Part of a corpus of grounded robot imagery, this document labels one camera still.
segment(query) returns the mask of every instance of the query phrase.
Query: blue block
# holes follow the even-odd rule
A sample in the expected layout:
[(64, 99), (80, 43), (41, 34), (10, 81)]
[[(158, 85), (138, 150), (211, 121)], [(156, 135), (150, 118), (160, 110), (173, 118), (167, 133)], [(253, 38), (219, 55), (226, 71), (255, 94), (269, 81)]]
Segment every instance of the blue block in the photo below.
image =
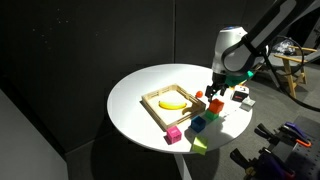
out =
[(191, 120), (191, 129), (199, 133), (206, 127), (206, 120), (202, 119), (200, 116), (196, 116)]

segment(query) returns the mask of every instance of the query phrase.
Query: lime green block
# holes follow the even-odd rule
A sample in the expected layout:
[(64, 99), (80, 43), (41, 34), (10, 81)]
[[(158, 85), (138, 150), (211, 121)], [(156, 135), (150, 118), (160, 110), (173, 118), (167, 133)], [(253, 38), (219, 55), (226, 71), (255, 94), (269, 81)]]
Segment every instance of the lime green block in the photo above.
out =
[(211, 112), (209, 109), (206, 110), (205, 114), (204, 114), (208, 119), (210, 119), (211, 121), (217, 119), (219, 117), (219, 114), (214, 114), (213, 112)]
[(192, 151), (205, 155), (207, 151), (207, 144), (208, 144), (207, 138), (202, 136), (196, 136), (193, 141)]

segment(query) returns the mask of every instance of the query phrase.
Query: pink block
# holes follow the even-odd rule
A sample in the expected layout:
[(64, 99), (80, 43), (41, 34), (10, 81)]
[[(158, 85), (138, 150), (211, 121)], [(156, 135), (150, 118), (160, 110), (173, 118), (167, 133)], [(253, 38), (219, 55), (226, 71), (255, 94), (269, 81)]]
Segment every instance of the pink block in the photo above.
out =
[(167, 137), (169, 139), (170, 144), (173, 144), (181, 140), (181, 132), (177, 128), (177, 126), (173, 126), (167, 129)]

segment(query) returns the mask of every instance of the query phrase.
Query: wooden chair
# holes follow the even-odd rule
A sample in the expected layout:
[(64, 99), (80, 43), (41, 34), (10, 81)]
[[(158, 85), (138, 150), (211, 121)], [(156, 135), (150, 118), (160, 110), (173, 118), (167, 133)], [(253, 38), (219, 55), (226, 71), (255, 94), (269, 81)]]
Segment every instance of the wooden chair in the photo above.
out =
[[(287, 79), (290, 94), (292, 97), (296, 98), (296, 92), (295, 88), (300, 84), (307, 84), (307, 76), (304, 67), (300, 68), (301, 63), (301, 53), (299, 51), (298, 47), (292, 46), (291, 48), (295, 48), (297, 54), (295, 56), (285, 56), (285, 55), (279, 55), (279, 54), (271, 54), (272, 56), (269, 56), (270, 63), (272, 66), (279, 70), (281, 69), (284, 71), (284, 76)], [(304, 63), (309, 63), (311, 61), (314, 61), (318, 58), (319, 52), (315, 49), (310, 48), (302, 48), (304, 51), (305, 57), (304, 57)], [(296, 72), (292, 74), (292, 72), (295, 72), (297, 68), (300, 68), (299, 72)]]

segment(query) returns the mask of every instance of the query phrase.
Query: white round table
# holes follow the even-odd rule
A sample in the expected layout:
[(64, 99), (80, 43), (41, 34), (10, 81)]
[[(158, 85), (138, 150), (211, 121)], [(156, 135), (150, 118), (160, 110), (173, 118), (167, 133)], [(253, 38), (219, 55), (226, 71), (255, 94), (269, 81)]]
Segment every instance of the white round table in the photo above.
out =
[[(185, 166), (182, 154), (194, 153), (191, 150), (195, 132), (188, 128), (190, 120), (177, 127), (182, 139), (174, 144), (165, 140), (164, 132), (142, 104), (142, 96), (171, 84), (177, 84), (190, 94), (205, 93), (212, 84), (212, 70), (187, 64), (164, 64), (141, 69), (119, 81), (109, 94), (107, 109), (114, 126), (129, 140), (152, 150), (175, 155), (180, 172), (181, 163)], [(223, 110), (219, 118), (206, 125), (198, 135), (208, 139), (207, 151), (217, 149), (238, 137), (248, 126), (252, 110), (240, 109), (240, 103), (230, 100), (232, 90), (227, 89), (223, 97)], [(208, 108), (207, 97), (200, 98)], [(188, 179), (190, 174), (182, 174)]]

